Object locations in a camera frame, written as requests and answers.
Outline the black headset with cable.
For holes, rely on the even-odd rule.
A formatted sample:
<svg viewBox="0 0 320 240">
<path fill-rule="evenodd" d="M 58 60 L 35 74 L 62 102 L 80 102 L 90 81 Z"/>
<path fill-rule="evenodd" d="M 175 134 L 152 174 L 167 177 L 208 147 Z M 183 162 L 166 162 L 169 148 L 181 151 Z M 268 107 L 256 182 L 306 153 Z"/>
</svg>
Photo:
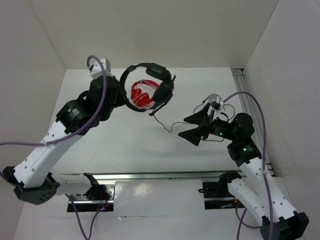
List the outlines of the black headset with cable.
<svg viewBox="0 0 320 240">
<path fill-rule="evenodd" d="M 152 79 L 138 79 L 131 85 L 130 96 L 128 97 L 127 92 L 125 91 L 127 79 L 129 75 L 138 68 L 144 68 L 145 73 L 148 76 L 161 81 L 161 83 L 158 83 Z M 173 132 L 173 126 L 176 124 L 191 125 L 192 123 L 185 121 L 176 121 L 171 125 L 171 128 L 168 129 L 156 117 L 156 113 L 165 107 L 174 96 L 175 79 L 176 75 L 172 76 L 171 72 L 167 68 L 154 62 L 142 62 L 136 65 L 130 65 L 122 73 L 119 80 L 124 103 L 131 110 L 138 113 L 151 111 L 149 116 L 153 117 L 170 134 Z M 218 117 L 219 115 L 223 115 L 226 117 L 227 122 L 232 120 L 236 115 L 235 107 L 232 104 L 225 104 L 222 98 L 217 94 L 212 93 L 207 96 L 193 109 L 193 114 L 200 113 L 200 107 L 202 106 L 203 109 L 205 106 L 210 106 L 212 110 L 215 111 L 213 114 L 214 118 Z M 226 108 L 228 107 L 231 107 L 233 110 L 232 116 L 229 116 L 226 113 Z"/>
</svg>

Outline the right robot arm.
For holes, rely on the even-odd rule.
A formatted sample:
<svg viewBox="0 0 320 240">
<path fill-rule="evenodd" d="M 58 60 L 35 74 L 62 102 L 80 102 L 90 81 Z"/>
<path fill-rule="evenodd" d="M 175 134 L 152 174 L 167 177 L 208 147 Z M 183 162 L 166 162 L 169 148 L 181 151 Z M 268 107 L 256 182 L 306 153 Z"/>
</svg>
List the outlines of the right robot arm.
<svg viewBox="0 0 320 240">
<path fill-rule="evenodd" d="M 242 171 L 231 170 L 219 176 L 218 190 L 223 196 L 233 195 L 250 212 L 259 224 L 265 240 L 296 240 L 307 228 L 309 219 L 304 212 L 298 212 L 287 200 L 275 183 L 263 156 L 255 145 L 252 134 L 252 117 L 238 113 L 231 122 L 208 114 L 207 104 L 202 110 L 184 118 L 196 128 L 180 132 L 179 137 L 198 146 L 209 135 L 230 140 L 227 146 L 230 158 Z"/>
</svg>

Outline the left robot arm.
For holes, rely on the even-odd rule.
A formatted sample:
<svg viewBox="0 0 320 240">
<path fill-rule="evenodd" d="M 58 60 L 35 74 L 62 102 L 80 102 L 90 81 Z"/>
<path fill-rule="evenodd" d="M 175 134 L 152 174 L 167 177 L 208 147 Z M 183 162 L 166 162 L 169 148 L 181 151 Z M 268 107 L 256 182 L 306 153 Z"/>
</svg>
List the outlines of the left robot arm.
<svg viewBox="0 0 320 240">
<path fill-rule="evenodd" d="M 18 165 L 3 169 L 4 180 L 14 186 L 16 197 L 41 205 L 55 195 L 83 195 L 95 199 L 106 191 L 90 173 L 61 175 L 52 168 L 88 131 L 107 121 L 114 108 L 125 104 L 115 76 L 91 81 L 89 89 L 67 102 L 57 113 L 51 128 L 34 150 Z"/>
</svg>

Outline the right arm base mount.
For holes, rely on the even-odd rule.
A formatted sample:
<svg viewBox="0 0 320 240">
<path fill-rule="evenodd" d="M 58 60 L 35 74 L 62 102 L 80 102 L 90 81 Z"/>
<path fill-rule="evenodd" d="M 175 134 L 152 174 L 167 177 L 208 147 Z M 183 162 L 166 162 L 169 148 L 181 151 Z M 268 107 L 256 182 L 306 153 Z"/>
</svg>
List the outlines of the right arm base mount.
<svg viewBox="0 0 320 240">
<path fill-rule="evenodd" d="M 198 192 L 203 195 L 205 210 L 235 209 L 240 201 L 224 191 L 218 182 L 203 182 Z"/>
</svg>

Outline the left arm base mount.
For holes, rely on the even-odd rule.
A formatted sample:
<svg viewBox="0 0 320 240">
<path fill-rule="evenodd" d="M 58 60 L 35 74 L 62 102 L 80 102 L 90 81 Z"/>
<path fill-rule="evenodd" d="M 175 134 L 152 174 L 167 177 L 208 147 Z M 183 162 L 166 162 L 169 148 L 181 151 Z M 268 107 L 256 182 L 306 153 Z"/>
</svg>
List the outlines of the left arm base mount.
<svg viewBox="0 0 320 240">
<path fill-rule="evenodd" d="M 89 180 L 85 193 L 71 193 L 69 196 L 79 213 L 113 212 L 116 192 L 115 180 L 97 180 L 92 174 L 84 173 L 84 179 Z"/>
</svg>

